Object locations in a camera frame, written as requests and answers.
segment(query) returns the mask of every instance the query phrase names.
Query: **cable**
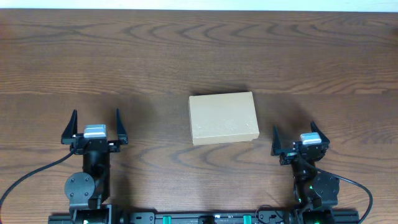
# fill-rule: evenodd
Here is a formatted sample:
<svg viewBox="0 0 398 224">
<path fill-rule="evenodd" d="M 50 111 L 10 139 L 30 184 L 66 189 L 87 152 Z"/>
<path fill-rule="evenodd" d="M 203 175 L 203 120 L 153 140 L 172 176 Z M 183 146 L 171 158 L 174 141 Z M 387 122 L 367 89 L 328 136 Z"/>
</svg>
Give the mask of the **cable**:
<svg viewBox="0 0 398 224">
<path fill-rule="evenodd" d="M 263 222 L 263 221 L 261 221 L 261 220 L 259 219 L 259 215 L 258 215 L 258 211 L 259 211 L 262 207 L 270 207 L 270 208 L 274 208 L 274 207 L 272 207 L 271 205 L 260 205 L 260 207 L 257 208 L 256 212 L 254 213 L 254 216 L 255 216 L 256 218 L 258 218 L 258 220 L 259 220 L 260 222 L 265 223 L 265 222 Z M 277 214 L 277 216 L 278 216 L 280 219 L 282 219 L 282 222 L 285 223 L 285 219 L 284 219 L 281 215 L 279 215 L 279 213 L 278 213 L 277 211 L 274 210 L 273 212 L 275 212 L 275 213 Z"/>
<path fill-rule="evenodd" d="M 348 183 L 350 183 L 350 184 L 353 184 L 353 185 L 355 185 L 355 186 L 357 186 L 357 187 L 362 188 L 366 193 L 368 193 L 368 195 L 369 195 L 369 205 L 368 205 L 368 208 L 366 209 L 365 213 L 364 213 L 363 216 L 361 217 L 361 219 L 359 219 L 358 224 L 362 223 L 362 222 L 365 220 L 365 218 L 369 215 L 369 212 L 371 212 L 371 209 L 372 209 L 372 205 L 373 205 L 373 196 L 372 196 L 371 191 L 370 191 L 369 189 L 367 189 L 365 186 L 363 186 L 362 184 L 360 184 L 360 183 L 357 183 L 357 182 L 355 182 L 355 181 L 353 181 L 353 180 L 350 180 L 350 179 L 347 179 L 347 178 L 345 178 L 345 177 L 339 176 L 339 175 L 337 175 L 337 174 L 332 174 L 331 172 L 327 172 L 327 171 L 325 171 L 325 170 L 323 170 L 323 169 L 319 169 L 319 168 L 317 168 L 317 167 L 315 167 L 315 166 L 309 164 L 305 159 L 303 159 L 303 157 L 301 156 L 301 152 L 300 152 L 300 153 L 297 153 L 297 155 L 298 155 L 298 157 L 299 157 L 301 160 L 304 161 L 304 165 L 306 165 L 307 167 L 312 168 L 312 169 L 315 169 L 315 170 L 317 170 L 318 172 L 322 172 L 322 173 L 329 174 L 330 176 L 336 177 L 337 179 L 340 179 L 340 180 L 343 180 L 343 181 L 348 182 Z"/>
<path fill-rule="evenodd" d="M 38 168 L 38 169 L 36 169 L 36 170 L 33 170 L 32 172 L 30 172 L 30 173 L 26 174 L 25 176 L 21 177 L 19 180 L 15 181 L 15 182 L 5 191 L 5 193 L 2 195 L 2 197 L 1 197 L 1 199 L 0 199 L 0 212 L 1 212 L 2 204 L 4 203 L 6 197 L 8 196 L 9 193 L 11 193 L 11 191 L 12 191 L 15 187 L 17 187 L 18 184 L 20 184 L 22 181 L 26 180 L 28 177 L 31 177 L 31 176 L 33 176 L 34 174 L 37 174 L 37 173 L 40 172 L 40 171 L 43 171 L 43 170 L 48 169 L 48 168 L 50 168 L 50 167 L 53 167 L 53 166 L 55 166 L 55 165 L 57 165 L 57 164 L 60 164 L 61 162 L 65 161 L 66 159 L 68 159 L 69 157 L 71 157 L 71 156 L 75 153 L 75 151 L 76 151 L 76 149 L 72 149 L 72 151 L 70 151 L 70 153 L 67 154 L 65 157 L 63 157 L 62 159 L 60 159 L 60 160 L 58 160 L 58 161 L 55 161 L 55 162 L 53 162 L 53 163 L 50 163 L 49 165 L 40 167 L 40 168 Z"/>
</svg>

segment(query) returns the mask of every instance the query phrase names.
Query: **black mount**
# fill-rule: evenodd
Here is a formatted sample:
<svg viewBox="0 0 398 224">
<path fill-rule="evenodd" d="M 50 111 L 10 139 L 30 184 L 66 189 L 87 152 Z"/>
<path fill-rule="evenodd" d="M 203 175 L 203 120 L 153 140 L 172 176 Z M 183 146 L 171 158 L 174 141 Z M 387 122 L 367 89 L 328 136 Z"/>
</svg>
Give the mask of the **black mount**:
<svg viewBox="0 0 398 224">
<path fill-rule="evenodd" d="M 271 154 L 280 157 L 281 165 L 290 164 L 294 172 L 298 205 L 291 210 L 261 207 L 254 213 L 126 213 L 116 205 L 103 205 L 109 197 L 109 153 L 119 152 L 120 145 L 128 143 L 119 110 L 116 121 L 118 140 L 106 139 L 105 125 L 87 126 L 84 134 L 77 134 L 77 111 L 73 111 L 61 142 L 69 144 L 71 152 L 83 155 L 83 172 L 73 174 L 65 184 L 70 214 L 50 216 L 49 224 L 354 224 L 359 220 L 357 211 L 331 209 L 337 205 L 338 179 L 318 174 L 303 163 L 305 160 L 314 165 L 325 155 L 330 143 L 314 122 L 312 133 L 302 135 L 302 140 L 289 149 L 281 148 L 274 128 Z"/>
</svg>

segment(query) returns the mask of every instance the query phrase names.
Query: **green clip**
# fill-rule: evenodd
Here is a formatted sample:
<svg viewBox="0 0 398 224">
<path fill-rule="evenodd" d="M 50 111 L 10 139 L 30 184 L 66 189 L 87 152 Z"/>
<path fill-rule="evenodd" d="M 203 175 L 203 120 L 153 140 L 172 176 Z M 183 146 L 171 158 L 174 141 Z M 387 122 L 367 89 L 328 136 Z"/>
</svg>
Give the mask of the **green clip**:
<svg viewBox="0 0 398 224">
<path fill-rule="evenodd" d="M 163 224 L 172 224 L 172 217 L 163 217 Z"/>
<path fill-rule="evenodd" d="M 243 216 L 243 224 L 251 224 L 251 215 Z"/>
</svg>

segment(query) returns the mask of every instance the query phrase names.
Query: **wood grain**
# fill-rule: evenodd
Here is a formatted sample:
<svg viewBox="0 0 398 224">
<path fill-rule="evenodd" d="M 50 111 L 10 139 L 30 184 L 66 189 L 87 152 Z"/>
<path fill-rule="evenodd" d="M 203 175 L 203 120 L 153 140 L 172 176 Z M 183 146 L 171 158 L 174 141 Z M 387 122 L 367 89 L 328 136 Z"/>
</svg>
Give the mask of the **wood grain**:
<svg viewBox="0 0 398 224">
<path fill-rule="evenodd" d="M 398 14 L 0 10 L 0 194 L 64 156 L 79 131 L 121 109 L 130 145 L 112 155 L 109 203 L 160 212 L 255 210 L 294 203 L 291 168 L 270 156 L 271 127 L 290 142 L 315 120 L 331 139 L 317 166 L 366 185 L 365 223 L 398 223 Z M 253 91 L 261 135 L 193 147 L 188 97 Z M 27 179 L 2 221 L 66 212 L 81 157 Z M 341 183 L 340 208 L 368 205 Z"/>
</svg>

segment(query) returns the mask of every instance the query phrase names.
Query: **beige box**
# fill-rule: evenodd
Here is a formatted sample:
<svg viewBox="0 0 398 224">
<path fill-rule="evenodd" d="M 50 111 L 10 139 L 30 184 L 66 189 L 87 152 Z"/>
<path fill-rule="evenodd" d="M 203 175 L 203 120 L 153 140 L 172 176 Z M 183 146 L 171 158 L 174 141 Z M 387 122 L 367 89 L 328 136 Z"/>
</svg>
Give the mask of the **beige box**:
<svg viewBox="0 0 398 224">
<path fill-rule="evenodd" d="M 259 137 L 252 92 L 190 96 L 188 104 L 194 146 Z"/>
</svg>

